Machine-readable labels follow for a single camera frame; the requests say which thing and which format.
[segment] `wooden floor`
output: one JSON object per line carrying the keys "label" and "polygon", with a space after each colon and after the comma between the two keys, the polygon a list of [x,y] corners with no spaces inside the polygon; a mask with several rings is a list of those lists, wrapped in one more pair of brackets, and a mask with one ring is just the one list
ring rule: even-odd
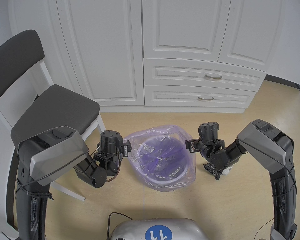
{"label": "wooden floor", "polygon": [[[240,113],[103,113],[106,129],[128,134],[165,124],[179,125],[193,138],[198,126],[218,122],[219,138],[229,145],[252,120],[260,118],[272,123],[294,139],[296,178],[300,177],[300,91],[265,81],[250,107]],[[99,133],[86,140],[94,151]],[[216,181],[203,170],[205,160],[197,154],[196,180],[188,187],[173,192],[159,192],[140,183],[127,159],[122,161],[118,177],[95,189],[79,180],[74,170],[57,182],[86,197],[84,202],[55,189],[54,201],[48,201],[46,236],[53,239],[106,239],[110,212],[121,212],[133,219],[191,218],[213,239],[252,240],[267,221],[273,218],[272,190],[268,172],[250,154],[233,166],[228,176]],[[295,223],[300,225],[300,196],[297,199]],[[113,216],[111,231],[122,216]],[[256,239],[269,239],[272,221],[264,226]],[[295,239],[300,239],[300,229]]]}

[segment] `robot arm logo sticker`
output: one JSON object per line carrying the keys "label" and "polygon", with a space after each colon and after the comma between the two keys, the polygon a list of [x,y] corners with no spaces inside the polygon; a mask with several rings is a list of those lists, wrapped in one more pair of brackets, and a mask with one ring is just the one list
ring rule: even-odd
{"label": "robot arm logo sticker", "polygon": [[146,240],[172,240],[171,230],[163,225],[155,225],[146,231]]}

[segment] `drawer handle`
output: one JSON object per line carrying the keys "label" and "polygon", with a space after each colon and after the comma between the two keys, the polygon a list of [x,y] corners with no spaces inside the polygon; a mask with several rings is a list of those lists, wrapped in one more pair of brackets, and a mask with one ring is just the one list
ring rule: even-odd
{"label": "drawer handle", "polygon": [[213,100],[214,98],[202,98],[202,97],[198,97],[198,100],[205,100],[205,101],[210,101],[210,100]]}
{"label": "drawer handle", "polygon": [[219,76],[219,77],[211,77],[211,76],[209,76],[209,75],[207,75],[207,74],[205,74],[205,77],[211,78],[211,79],[221,79],[221,78],[222,78],[222,76]]}

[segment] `plastic bag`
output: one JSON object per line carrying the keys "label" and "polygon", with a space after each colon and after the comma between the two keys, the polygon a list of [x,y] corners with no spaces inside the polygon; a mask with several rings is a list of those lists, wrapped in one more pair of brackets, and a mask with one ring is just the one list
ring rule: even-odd
{"label": "plastic bag", "polygon": [[164,125],[135,132],[125,138],[132,146],[129,162],[146,186],[173,191],[190,185],[196,178],[196,156],[185,147],[192,139],[176,125]]}

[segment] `chair backrest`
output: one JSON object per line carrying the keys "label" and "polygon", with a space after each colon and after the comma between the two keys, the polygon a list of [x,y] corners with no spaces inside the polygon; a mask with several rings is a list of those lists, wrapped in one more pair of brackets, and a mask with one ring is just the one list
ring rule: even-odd
{"label": "chair backrest", "polygon": [[36,31],[26,30],[0,46],[0,97],[29,68],[45,57]]}

